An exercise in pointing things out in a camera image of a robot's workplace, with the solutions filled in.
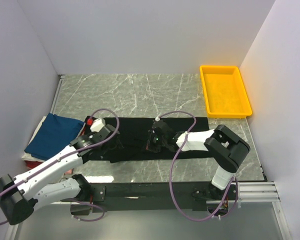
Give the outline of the black t shirt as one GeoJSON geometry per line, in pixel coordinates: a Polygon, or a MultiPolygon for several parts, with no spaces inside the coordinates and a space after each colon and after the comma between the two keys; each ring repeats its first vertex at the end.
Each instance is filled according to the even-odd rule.
{"type": "MultiPolygon", "coordinates": [[[[194,122],[193,118],[167,117],[164,119],[167,125],[174,131],[186,131],[194,122]]],[[[110,163],[124,161],[149,161],[149,160],[172,160],[175,153],[167,148],[162,148],[161,152],[153,153],[146,151],[148,130],[153,125],[153,118],[146,117],[119,117],[119,133],[122,148],[109,150],[106,153],[92,153],[90,161],[109,161],[110,163]]],[[[208,119],[206,117],[196,117],[196,125],[191,132],[204,132],[209,130],[208,119]]],[[[208,151],[186,151],[180,152],[177,159],[202,159],[212,158],[208,151]]]]}

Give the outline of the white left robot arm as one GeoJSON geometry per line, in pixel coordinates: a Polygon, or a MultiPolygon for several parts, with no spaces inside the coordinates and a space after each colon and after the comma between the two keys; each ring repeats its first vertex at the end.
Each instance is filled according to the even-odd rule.
{"type": "Polygon", "coordinates": [[[61,152],[41,165],[15,177],[9,174],[1,177],[0,209],[6,222],[17,225],[36,210],[61,200],[89,205],[93,189],[81,174],[75,174],[63,182],[51,181],[85,164],[93,154],[104,152],[118,140],[119,128],[106,124],[98,131],[72,140],[61,152]]]}

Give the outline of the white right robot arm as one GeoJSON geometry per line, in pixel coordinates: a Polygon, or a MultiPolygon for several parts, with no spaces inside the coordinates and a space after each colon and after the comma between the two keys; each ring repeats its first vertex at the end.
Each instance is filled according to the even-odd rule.
{"type": "Polygon", "coordinates": [[[159,153],[167,149],[172,153],[197,151],[214,158],[218,168],[211,180],[209,193],[220,200],[227,194],[227,185],[251,150],[250,145],[227,126],[199,132],[174,131],[163,121],[155,121],[148,131],[145,150],[159,153]]]}

